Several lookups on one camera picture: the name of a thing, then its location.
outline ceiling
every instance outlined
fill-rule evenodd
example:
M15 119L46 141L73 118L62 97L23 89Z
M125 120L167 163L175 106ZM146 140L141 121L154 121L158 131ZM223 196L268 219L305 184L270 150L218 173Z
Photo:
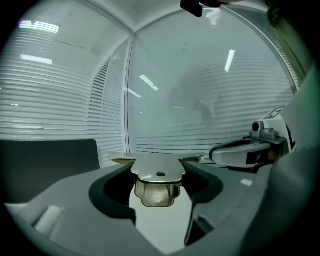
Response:
M90 0L112 13L137 32L163 16L181 10L180 0ZM261 0L244 0L234 5L267 11Z

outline black screen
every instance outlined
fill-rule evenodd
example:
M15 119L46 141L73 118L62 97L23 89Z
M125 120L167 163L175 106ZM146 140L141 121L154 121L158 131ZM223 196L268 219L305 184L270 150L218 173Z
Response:
M64 178L100 168L94 139L0 140L1 186L5 203L27 203Z

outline gray plastic surface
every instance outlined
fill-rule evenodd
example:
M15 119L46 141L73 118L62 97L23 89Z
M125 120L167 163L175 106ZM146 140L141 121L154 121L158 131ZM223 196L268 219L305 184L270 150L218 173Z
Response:
M252 174L197 163L192 165L219 177L224 190L211 203L197 205L199 214L216 229L174 255L191 256L199 252L202 255L213 252L235 255L263 198L270 167L264 166L257 174ZM52 245L55 255L66 255L66 250L83 256L162 255L137 231L131 220L110 218L98 211L89 199L92 183L119 168L125 167L116 165L68 177L32 200L17 215L20 223L32 225L48 206L64 209L51 237L48 237L55 244L37 238L37 232L23 224L32 236L32 242L46 253L51 251ZM243 179L253 180L252 186L242 184Z

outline window blind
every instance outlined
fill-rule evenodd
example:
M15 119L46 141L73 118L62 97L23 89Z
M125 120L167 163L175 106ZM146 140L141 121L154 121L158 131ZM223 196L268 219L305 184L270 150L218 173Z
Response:
M204 152L212 164L212 147L247 136L253 121L292 99L285 68L268 42L223 9L153 23L132 50L130 151Z
M0 59L0 139L95 139L124 151L121 98L129 36L73 1L27 13Z

